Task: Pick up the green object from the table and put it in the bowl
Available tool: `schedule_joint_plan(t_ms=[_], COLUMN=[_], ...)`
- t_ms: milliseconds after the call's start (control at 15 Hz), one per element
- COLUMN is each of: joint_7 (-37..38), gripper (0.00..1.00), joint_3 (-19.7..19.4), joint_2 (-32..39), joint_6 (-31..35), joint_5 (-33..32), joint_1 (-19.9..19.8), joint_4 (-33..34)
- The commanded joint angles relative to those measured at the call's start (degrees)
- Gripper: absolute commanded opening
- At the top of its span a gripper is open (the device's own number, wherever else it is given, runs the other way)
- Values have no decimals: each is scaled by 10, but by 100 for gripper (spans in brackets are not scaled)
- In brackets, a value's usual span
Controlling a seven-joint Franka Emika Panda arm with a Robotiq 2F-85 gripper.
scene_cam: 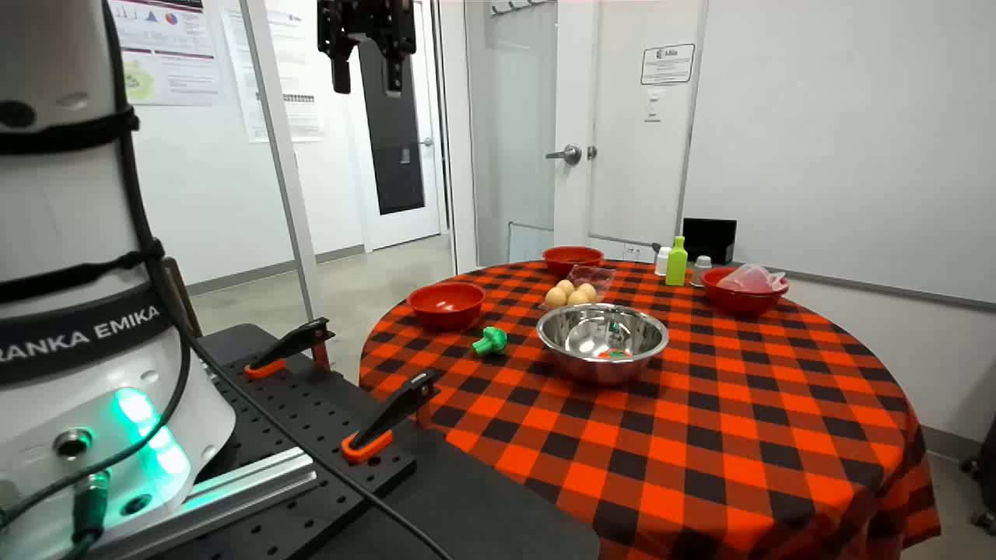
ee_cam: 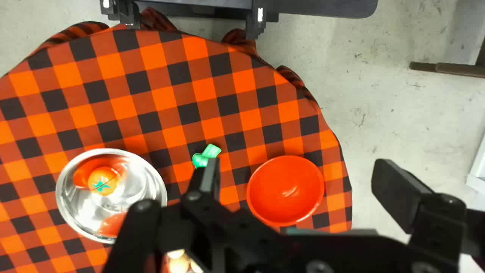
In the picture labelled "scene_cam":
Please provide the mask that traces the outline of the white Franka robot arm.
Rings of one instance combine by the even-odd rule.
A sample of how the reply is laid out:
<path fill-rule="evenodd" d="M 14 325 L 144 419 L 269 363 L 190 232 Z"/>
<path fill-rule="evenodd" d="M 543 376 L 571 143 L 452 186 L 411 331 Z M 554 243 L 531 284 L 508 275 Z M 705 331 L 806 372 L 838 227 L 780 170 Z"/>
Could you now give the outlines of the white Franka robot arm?
<path fill-rule="evenodd" d="M 0 0 L 0 110 L 0 557 L 135 550 L 236 409 L 164 287 L 106 0 Z"/>

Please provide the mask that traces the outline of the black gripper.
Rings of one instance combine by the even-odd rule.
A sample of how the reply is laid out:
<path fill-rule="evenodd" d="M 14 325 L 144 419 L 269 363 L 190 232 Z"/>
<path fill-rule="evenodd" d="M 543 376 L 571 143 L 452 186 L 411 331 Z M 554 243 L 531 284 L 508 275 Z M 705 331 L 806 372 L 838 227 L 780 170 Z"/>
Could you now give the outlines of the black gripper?
<path fill-rule="evenodd" d="M 386 91 L 404 87 L 404 60 L 416 52 L 412 0 L 316 0 L 316 49 L 328 60 L 334 91 L 349 94 L 349 55 L 366 41 L 386 60 Z"/>

